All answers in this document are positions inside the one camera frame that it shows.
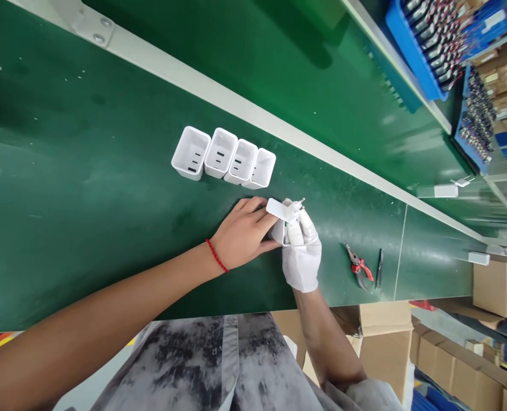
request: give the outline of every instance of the gray work uniform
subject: gray work uniform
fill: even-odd
[[[378,380],[322,392],[268,313],[158,321],[138,338],[92,410],[403,410]]]

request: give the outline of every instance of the white plastic part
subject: white plastic part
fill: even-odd
[[[299,202],[292,202],[290,205],[284,205],[279,201],[270,198],[266,204],[265,210],[273,216],[278,217],[280,220],[290,223],[291,221],[299,218],[301,202],[303,200]]]
[[[252,176],[249,181],[242,183],[242,185],[252,190],[268,187],[275,164],[276,154],[260,148],[257,151],[257,159],[255,160]]]
[[[455,198],[459,196],[459,188],[454,184],[417,188],[418,198]]]
[[[485,253],[478,253],[475,251],[470,251],[468,253],[468,261],[475,264],[481,264],[481,265],[489,265],[489,254]]]
[[[237,147],[238,137],[227,130],[216,128],[206,154],[206,161],[204,161],[206,174],[222,178],[229,171],[230,161]]]
[[[471,179],[469,179],[470,176],[466,176],[465,178],[463,179],[459,179],[459,180],[451,180],[451,183],[453,183],[454,185],[458,186],[458,187],[466,187],[468,184],[470,184],[474,178],[476,178],[475,176],[472,177]]]
[[[183,177],[200,180],[210,141],[211,137],[206,133],[186,126],[173,154],[172,167]]]
[[[299,220],[296,219],[287,224],[287,237],[293,247],[305,244]]]
[[[286,231],[286,222],[284,220],[278,220],[270,229],[269,238],[272,238],[283,247],[289,247],[291,243],[289,239],[286,238]]]
[[[229,172],[223,177],[232,184],[242,184],[250,179],[257,157],[257,146],[244,139],[238,140],[238,147],[230,162]]]

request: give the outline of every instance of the pliers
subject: pliers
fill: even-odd
[[[354,251],[352,251],[352,249],[350,248],[350,246],[348,244],[345,243],[344,246],[346,247],[346,251],[348,251],[348,256],[350,257],[350,261],[352,262],[351,269],[352,269],[352,272],[354,274],[356,274],[356,281],[358,282],[358,285],[362,288],[362,290],[369,291],[369,288],[367,288],[367,286],[365,285],[365,283],[363,281],[363,276],[362,276],[361,270],[363,268],[363,270],[366,272],[366,275],[367,275],[367,278],[369,279],[369,281],[374,281],[373,274],[371,274],[371,270],[369,269],[368,266],[366,266],[364,260],[359,258],[356,255],[356,253]]]

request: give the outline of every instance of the bracelet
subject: bracelet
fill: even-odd
[[[206,239],[206,242],[209,245],[209,249],[212,251],[213,256],[215,257],[215,260],[219,263],[219,265],[221,266],[221,268],[223,270],[225,270],[225,272],[229,272],[226,269],[226,267],[223,265],[223,263],[221,262],[221,260],[219,259],[219,257],[217,257],[217,253],[215,253],[215,250],[213,249],[211,242],[208,239]]]

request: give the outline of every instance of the wrist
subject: wrist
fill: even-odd
[[[217,259],[215,258],[215,255],[207,241],[203,242],[196,248],[201,255],[201,270],[206,277],[206,281],[219,277],[221,274],[225,273],[223,267],[217,262]]]

